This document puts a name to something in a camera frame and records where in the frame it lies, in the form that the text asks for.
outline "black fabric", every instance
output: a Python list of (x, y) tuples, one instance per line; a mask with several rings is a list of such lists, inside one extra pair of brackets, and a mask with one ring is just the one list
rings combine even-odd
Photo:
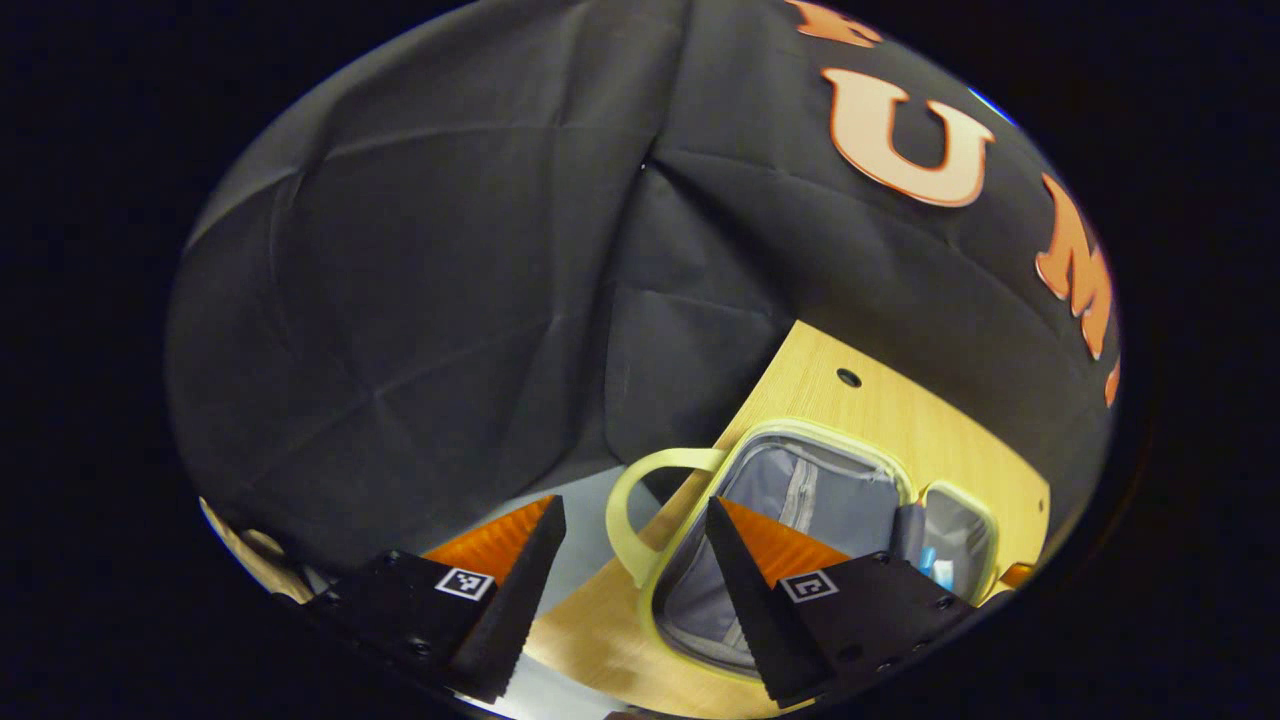
[[(1079, 320), (1036, 277), (1052, 169), (886, 38), (771, 0), (484, 0), (301, 99), (192, 232), (166, 379), (197, 489), (326, 570), (428, 547), (531, 487), (707, 445), (803, 319), (896, 368), (1082, 502), (1110, 428)], [(970, 206), (852, 169), (824, 67), (989, 127)]]

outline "black mounting bracket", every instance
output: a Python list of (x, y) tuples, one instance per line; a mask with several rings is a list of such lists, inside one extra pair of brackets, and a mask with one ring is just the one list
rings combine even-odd
[(274, 597), (312, 626), (430, 689), (500, 697), (564, 538), (554, 496), (499, 587), (495, 578), (389, 551), (306, 605)]
[(877, 552), (769, 588), (718, 498), (707, 537), (765, 691), (790, 707), (870, 687), (974, 612), (910, 562)]

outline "orange letter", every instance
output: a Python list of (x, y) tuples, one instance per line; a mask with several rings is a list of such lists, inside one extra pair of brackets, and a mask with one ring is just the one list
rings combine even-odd
[(855, 168), (899, 192), (943, 208), (963, 208), (982, 193), (987, 142), (996, 137), (978, 120), (942, 102), (928, 101), (942, 118), (946, 152), (937, 168), (922, 168), (893, 149), (893, 113), (909, 96), (882, 79), (828, 68), (822, 77), (835, 86), (831, 138)]
[(1107, 375), (1107, 387), (1103, 388), (1102, 396), (1107, 398), (1107, 407), (1116, 401), (1116, 388), (1120, 387), (1120, 359), (1116, 357), (1116, 366), (1111, 369), (1111, 374)]
[[(1097, 360), (1102, 357), (1102, 337), (1111, 319), (1111, 275), (1107, 274), (1101, 249), (1094, 249), (1089, 255), (1084, 222), (1066, 191), (1047, 174), (1041, 177), (1053, 196), (1055, 218), (1053, 240), (1048, 252), (1036, 254), (1036, 272), (1060, 300), (1066, 300), (1068, 292), (1071, 293), (1071, 314), (1084, 316), (1080, 331), (1089, 352)], [(1070, 281), (1066, 278), (1068, 268), (1071, 269)]]
[(882, 40), (874, 29), (846, 19), (827, 8), (813, 3), (801, 3), (801, 0), (787, 0), (787, 3), (795, 5), (804, 15), (805, 24), (796, 26), (796, 29), (805, 35), (847, 42), (859, 47), (874, 47)]

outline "yellow handle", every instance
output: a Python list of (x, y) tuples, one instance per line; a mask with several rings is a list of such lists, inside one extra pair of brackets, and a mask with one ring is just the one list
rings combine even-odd
[(644, 587), (645, 580), (653, 573), (658, 564), (658, 552), (645, 544), (631, 527), (631, 520), (627, 516), (627, 498), (631, 496), (631, 488), (640, 482), (640, 478), (659, 468), (692, 468), (714, 473), (724, 462), (726, 455), (728, 452), (724, 450), (689, 447), (660, 450), (632, 462), (618, 478), (618, 482), (613, 483), (613, 491), (609, 492), (608, 503), (604, 506), (604, 529), (609, 533), (613, 553), (618, 556), (618, 561), (627, 569), (627, 573), (631, 573), (637, 588)]

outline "wooden table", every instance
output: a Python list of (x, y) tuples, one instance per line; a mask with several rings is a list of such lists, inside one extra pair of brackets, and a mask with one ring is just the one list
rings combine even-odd
[[(861, 387), (845, 384), (852, 370)], [(728, 450), (755, 424), (799, 416), (881, 448), (916, 491), (936, 480), (979, 498), (998, 527), (996, 575), (1034, 564), (1048, 525), (1048, 484), (1021, 457), (968, 416), (888, 366), (796, 323), (717, 448)], [(703, 471), (640, 532), (662, 550), (710, 480)], [(763, 687), (723, 678), (671, 656), (643, 630), (640, 591), (614, 559), (550, 612), (534, 621), (525, 652), (539, 662), (625, 702), (692, 717), (780, 714)]]

